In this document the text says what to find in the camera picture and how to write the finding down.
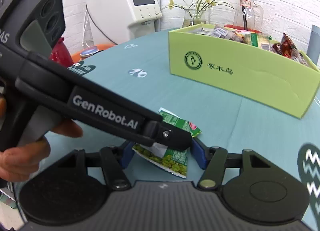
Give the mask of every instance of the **teal tablecloth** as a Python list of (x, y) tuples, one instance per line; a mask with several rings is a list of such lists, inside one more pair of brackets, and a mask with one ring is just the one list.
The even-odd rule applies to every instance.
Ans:
[[(207, 146), (221, 146), (240, 153), (250, 148), (299, 179), (297, 154), (306, 142), (320, 144), (320, 105), (315, 101), (299, 120), (247, 98), (169, 73), (168, 32), (141, 37), (100, 52), (85, 60), (96, 68), (84, 77), (107, 87), (153, 111), (164, 107), (195, 123), (201, 130), (200, 140)], [(128, 72), (140, 69), (134, 75)], [(79, 139), (48, 133), (52, 152), (42, 169), (74, 148), (95, 152), (104, 146), (120, 145), (123, 140), (89, 126), (80, 125), (84, 136)], [(198, 182), (202, 170), (189, 156), (187, 179)], [(102, 180), (99, 170), (89, 173)], [(129, 180), (181, 180), (135, 155), (125, 170)], [(225, 181), (238, 170), (227, 170)], [(316, 230), (310, 209), (303, 220)]]

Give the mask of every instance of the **human hand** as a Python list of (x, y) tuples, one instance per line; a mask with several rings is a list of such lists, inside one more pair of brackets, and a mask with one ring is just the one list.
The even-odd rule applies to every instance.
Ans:
[[(0, 98), (0, 117), (5, 115), (6, 101)], [(68, 137), (81, 137), (83, 132), (71, 119), (66, 119), (51, 131)], [(0, 178), (19, 182), (29, 178), (31, 173), (39, 169), (39, 163), (50, 154), (50, 145), (45, 137), (34, 143), (21, 147), (13, 147), (0, 152)]]

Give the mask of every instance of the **white machine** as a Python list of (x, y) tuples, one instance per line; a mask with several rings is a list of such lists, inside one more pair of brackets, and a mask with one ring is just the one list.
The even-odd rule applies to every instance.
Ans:
[(93, 42), (121, 44), (155, 32), (157, 0), (87, 0)]

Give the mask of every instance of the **blue gripper pad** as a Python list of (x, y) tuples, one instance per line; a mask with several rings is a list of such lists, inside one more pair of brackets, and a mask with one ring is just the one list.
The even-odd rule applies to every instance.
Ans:
[(124, 149), (122, 158), (120, 160), (120, 165), (122, 169), (126, 169), (135, 154), (135, 151), (132, 150), (132, 147), (135, 145), (135, 142), (130, 142)]
[(209, 164), (209, 161), (205, 157), (204, 148), (199, 143), (197, 143), (194, 138), (192, 139), (190, 151), (193, 158), (196, 159), (199, 167), (202, 170), (205, 170)]

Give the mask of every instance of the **glass pitcher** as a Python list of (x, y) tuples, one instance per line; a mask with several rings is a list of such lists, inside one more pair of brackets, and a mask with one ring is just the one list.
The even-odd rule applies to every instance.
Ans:
[[(254, 20), (254, 9), (258, 8), (260, 10), (260, 24), (255, 27)], [(235, 19), (233, 21), (233, 26), (236, 29), (244, 29), (254, 31), (262, 28), (263, 22), (263, 8), (254, 3), (254, 0), (238, 0), (236, 7)]]

